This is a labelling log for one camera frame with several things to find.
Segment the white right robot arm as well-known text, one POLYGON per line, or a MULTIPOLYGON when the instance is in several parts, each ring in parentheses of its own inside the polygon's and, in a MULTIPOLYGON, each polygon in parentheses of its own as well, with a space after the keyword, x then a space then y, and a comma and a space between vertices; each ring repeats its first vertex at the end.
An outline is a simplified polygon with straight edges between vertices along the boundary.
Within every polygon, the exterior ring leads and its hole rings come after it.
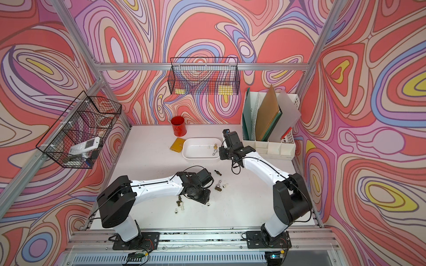
POLYGON ((272 187, 274 214, 261 226, 261 240, 271 247, 289 226, 312 211, 313 205, 304 178, 288 174, 265 160, 253 147, 244 146, 238 133, 223 130, 225 145, 219 148, 221 160, 230 160, 256 174, 272 187))

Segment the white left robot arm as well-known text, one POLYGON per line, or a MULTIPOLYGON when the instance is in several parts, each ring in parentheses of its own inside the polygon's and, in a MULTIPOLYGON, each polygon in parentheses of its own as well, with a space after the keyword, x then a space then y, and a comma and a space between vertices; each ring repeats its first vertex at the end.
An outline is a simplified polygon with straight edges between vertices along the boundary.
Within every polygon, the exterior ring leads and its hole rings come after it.
POLYGON ((135 205, 154 198, 181 195, 206 205, 213 184, 211 173, 204 167, 199 172, 178 171, 171 177, 149 181, 132 181, 123 175, 97 196, 95 212, 99 212, 103 228, 114 229, 119 240, 129 243, 142 238, 137 222, 130 215, 135 205))

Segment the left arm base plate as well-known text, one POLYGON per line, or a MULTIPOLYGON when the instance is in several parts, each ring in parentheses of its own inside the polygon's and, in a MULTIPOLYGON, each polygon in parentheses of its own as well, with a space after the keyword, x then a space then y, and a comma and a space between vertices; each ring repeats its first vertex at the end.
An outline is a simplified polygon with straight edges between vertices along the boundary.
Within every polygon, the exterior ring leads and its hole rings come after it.
POLYGON ((124 242, 119 235, 116 235, 113 239, 109 238, 113 242, 113 250, 144 250, 147 251, 156 250, 159 244, 159 232, 142 232, 134 239, 124 242))

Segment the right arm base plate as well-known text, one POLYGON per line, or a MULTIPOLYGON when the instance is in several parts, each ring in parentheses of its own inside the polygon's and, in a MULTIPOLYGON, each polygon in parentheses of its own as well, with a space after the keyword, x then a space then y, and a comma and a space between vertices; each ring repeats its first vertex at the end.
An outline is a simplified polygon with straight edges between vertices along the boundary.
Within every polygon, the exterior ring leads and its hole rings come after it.
POLYGON ((270 237, 263 231, 246 231, 244 233, 248 249, 290 249, 292 247, 289 233, 284 231, 276 237, 270 237))

